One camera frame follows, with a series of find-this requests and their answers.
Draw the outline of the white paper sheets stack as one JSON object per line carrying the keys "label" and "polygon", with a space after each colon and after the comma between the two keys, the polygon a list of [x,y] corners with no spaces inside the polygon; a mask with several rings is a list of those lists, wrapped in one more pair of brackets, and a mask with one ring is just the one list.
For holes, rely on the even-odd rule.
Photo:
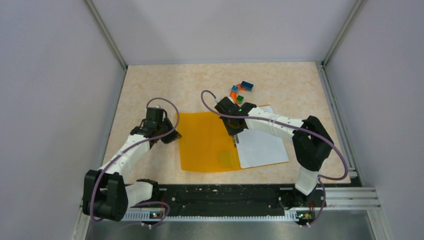
{"label": "white paper sheets stack", "polygon": [[235,135],[235,146],[242,169],[289,162],[284,142],[269,133],[245,129]]}

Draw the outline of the orange plastic clip folder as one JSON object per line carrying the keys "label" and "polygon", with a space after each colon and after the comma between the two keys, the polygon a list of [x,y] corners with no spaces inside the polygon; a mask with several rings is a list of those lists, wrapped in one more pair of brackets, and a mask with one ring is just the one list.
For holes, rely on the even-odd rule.
{"label": "orange plastic clip folder", "polygon": [[212,112],[180,113],[177,131],[181,168],[184,171],[218,173],[243,170],[236,141]]}

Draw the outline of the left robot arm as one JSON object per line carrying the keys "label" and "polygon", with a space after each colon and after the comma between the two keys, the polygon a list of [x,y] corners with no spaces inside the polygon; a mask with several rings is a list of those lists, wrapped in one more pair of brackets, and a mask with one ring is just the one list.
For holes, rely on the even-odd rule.
{"label": "left robot arm", "polygon": [[128,183],[135,164],[155,143],[169,144],[181,138],[166,110],[149,107],[140,125],[133,128],[127,140],[110,161],[84,176],[82,212],[93,218],[119,222],[127,210],[140,202],[154,207],[160,202],[158,183],[141,179]]}

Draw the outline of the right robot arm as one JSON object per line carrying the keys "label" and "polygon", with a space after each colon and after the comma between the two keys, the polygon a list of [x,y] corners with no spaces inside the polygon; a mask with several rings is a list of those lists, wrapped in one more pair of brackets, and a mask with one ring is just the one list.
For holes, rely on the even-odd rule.
{"label": "right robot arm", "polygon": [[230,136],[244,130],[256,130],[282,140],[291,140],[297,162],[300,164],[293,200],[299,206],[307,206],[313,200],[313,190],[317,186],[319,172],[334,144],[317,117],[284,117],[253,103],[238,105],[229,97],[219,100],[214,108],[220,114]]}

